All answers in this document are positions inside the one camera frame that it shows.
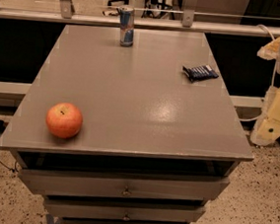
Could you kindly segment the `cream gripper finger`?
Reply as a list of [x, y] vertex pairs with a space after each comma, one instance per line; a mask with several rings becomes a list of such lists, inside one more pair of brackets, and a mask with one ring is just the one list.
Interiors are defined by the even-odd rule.
[[280, 49], [280, 37], [272, 40], [270, 43], [264, 45], [258, 52], [257, 56], [266, 60], [276, 59]]
[[254, 145], [267, 146], [273, 144], [280, 137], [280, 121], [273, 118], [259, 118], [254, 124], [250, 141]]

